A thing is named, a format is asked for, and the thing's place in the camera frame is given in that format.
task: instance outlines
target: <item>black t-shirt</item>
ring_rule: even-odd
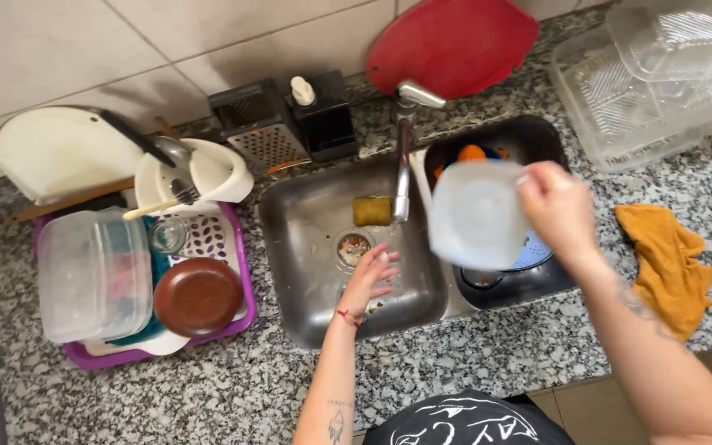
[[[512,404],[467,389],[409,406],[367,431],[364,445],[575,445],[535,405]]]

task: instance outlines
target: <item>soap dispenser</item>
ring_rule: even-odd
[[[358,155],[342,72],[296,76],[290,86],[293,115],[302,128],[311,159],[329,162]]]

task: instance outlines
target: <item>tiled backsplash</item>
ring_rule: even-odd
[[[354,75],[418,1],[0,0],[0,126],[26,108],[76,104],[151,132],[155,115],[207,116],[208,94],[263,77]],[[515,2],[543,20],[601,1]]]

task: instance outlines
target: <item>white cutting board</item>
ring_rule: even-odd
[[[80,108],[36,108],[0,129],[0,169],[36,204],[131,177],[141,157],[136,144]]]

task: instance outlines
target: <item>hand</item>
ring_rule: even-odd
[[[400,271],[398,268],[386,268],[390,261],[401,257],[398,252],[386,253],[388,246],[388,242],[382,242],[361,256],[351,280],[345,287],[345,292],[342,293],[337,311],[344,313],[344,317],[352,325],[361,324],[370,299],[391,292],[391,286],[372,288],[376,281],[392,278]]]
[[[562,265],[571,272],[585,261],[602,260],[589,187],[551,161],[536,162],[524,171],[518,185],[521,206]]]

